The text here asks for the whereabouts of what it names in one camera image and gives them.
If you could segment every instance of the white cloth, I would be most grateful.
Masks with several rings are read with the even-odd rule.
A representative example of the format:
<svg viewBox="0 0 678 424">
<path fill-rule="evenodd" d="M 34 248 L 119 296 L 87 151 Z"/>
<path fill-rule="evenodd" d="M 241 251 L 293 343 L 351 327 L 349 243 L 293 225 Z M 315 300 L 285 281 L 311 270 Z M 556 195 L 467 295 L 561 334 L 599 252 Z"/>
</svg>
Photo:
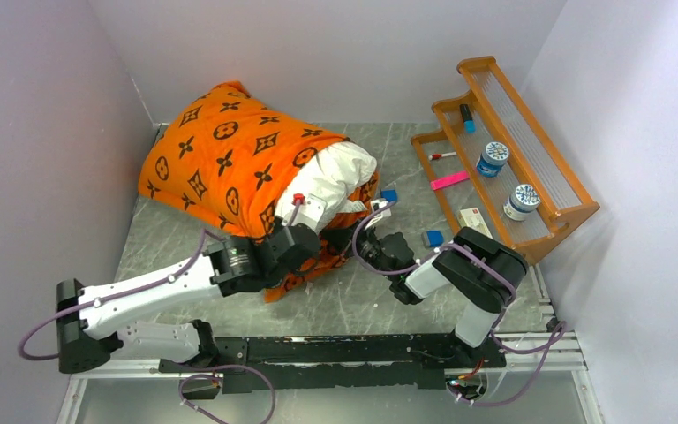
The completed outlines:
<svg viewBox="0 0 678 424">
<path fill-rule="evenodd" d="M 276 215 L 284 221 L 292 216 L 294 194 L 312 194 L 326 202 L 316 232 L 323 230 L 336 214 L 366 210 L 361 201 L 347 197 L 370 181 L 377 161 L 360 146 L 346 141 L 332 144 L 318 152 L 300 169 L 276 203 Z"/>
</svg>

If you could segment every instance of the robotic arm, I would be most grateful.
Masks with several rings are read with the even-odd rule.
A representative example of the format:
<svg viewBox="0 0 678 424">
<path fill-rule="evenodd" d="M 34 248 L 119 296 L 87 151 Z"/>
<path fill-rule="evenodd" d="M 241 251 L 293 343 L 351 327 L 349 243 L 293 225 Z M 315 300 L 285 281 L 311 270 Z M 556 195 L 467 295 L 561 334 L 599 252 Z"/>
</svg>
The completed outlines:
<svg viewBox="0 0 678 424">
<path fill-rule="evenodd" d="M 524 258 L 464 228 L 445 249 L 435 249 L 425 261 L 415 261 L 402 233 L 378 238 L 374 228 L 365 228 L 383 209 L 350 229 L 324 230 L 321 236 L 338 251 L 344 248 L 355 254 L 369 270 L 385 275 L 391 282 L 390 290 L 404 304 L 416 305 L 453 284 L 468 300 L 454 330 L 456 339 L 465 348 L 480 346 L 526 274 Z M 278 286 L 290 272 L 299 273 L 320 251 L 319 235 L 310 225 L 315 222 L 311 213 L 307 207 L 287 225 L 278 223 L 261 243 L 230 236 L 200 252 L 193 262 L 181 261 L 119 283 L 88 287 L 77 280 L 60 283 L 58 312 L 85 303 L 92 306 L 57 321 L 59 371 L 80 373 L 110 359 L 159 358 L 189 367 L 216 364 L 219 352 L 208 323 L 166 325 L 139 320 L 185 302 L 259 292 Z M 472 262 L 472 256 L 508 284 Z M 152 280 L 161 283 L 147 288 Z"/>
</svg>

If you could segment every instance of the wooden shelf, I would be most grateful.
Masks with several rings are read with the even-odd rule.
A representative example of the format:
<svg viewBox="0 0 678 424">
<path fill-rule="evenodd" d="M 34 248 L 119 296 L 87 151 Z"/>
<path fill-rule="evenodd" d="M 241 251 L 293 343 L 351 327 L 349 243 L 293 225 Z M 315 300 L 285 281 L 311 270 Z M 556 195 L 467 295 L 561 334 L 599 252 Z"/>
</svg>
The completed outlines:
<svg viewBox="0 0 678 424">
<path fill-rule="evenodd" d="M 422 145 L 449 141 L 492 218 L 495 230 L 507 246 L 523 254 L 531 264 L 541 261 L 581 223 L 599 209 L 575 173 L 565 162 L 544 129 L 497 66 L 493 57 L 462 61 L 458 71 L 470 91 L 461 97 L 433 104 L 441 123 L 436 132 L 412 138 L 425 173 L 435 175 Z M 459 105 L 468 104 L 477 130 L 467 133 Z M 497 178 L 482 178 L 474 166 L 484 146 L 499 141 L 510 149 L 510 158 Z M 503 213 L 502 206 L 519 184 L 531 184 L 542 199 L 536 214 L 516 222 Z M 436 192 L 451 229 L 460 226 L 445 196 Z"/>
</svg>

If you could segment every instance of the pink object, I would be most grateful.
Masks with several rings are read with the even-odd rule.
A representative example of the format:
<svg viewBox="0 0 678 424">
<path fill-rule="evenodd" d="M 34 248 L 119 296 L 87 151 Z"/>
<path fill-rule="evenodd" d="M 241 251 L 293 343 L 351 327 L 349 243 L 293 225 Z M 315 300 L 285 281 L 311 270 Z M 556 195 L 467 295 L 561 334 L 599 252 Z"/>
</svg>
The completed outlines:
<svg viewBox="0 0 678 424">
<path fill-rule="evenodd" d="M 456 174 L 451 174 L 447 177 L 438 178 L 435 181 L 431 181 L 430 186 L 433 188 L 433 190 L 440 190 L 441 188 L 452 186 L 455 183 L 460 183 L 462 181 L 466 181 L 467 179 L 469 179 L 469 174 L 467 174 L 465 170 L 462 170 Z"/>
</svg>

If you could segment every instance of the orange bag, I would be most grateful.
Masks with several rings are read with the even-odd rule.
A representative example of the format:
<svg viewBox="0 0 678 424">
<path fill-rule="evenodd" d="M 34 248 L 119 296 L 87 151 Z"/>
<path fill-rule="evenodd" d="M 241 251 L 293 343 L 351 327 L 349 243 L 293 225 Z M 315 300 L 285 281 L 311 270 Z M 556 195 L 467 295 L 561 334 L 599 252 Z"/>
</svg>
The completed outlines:
<svg viewBox="0 0 678 424">
<path fill-rule="evenodd" d="M 144 162 L 139 192 L 229 234 L 262 239 L 274 229 L 276 203 L 300 168 L 339 141 L 350 140 L 270 110 L 239 82 L 223 83 L 170 124 Z M 369 210 L 377 183 L 376 171 L 348 199 L 363 201 Z M 367 214 L 338 214 L 327 228 L 349 227 Z M 314 270 L 305 277 L 288 275 L 281 287 L 266 290 L 265 300 L 343 264 L 322 239 Z"/>
</svg>

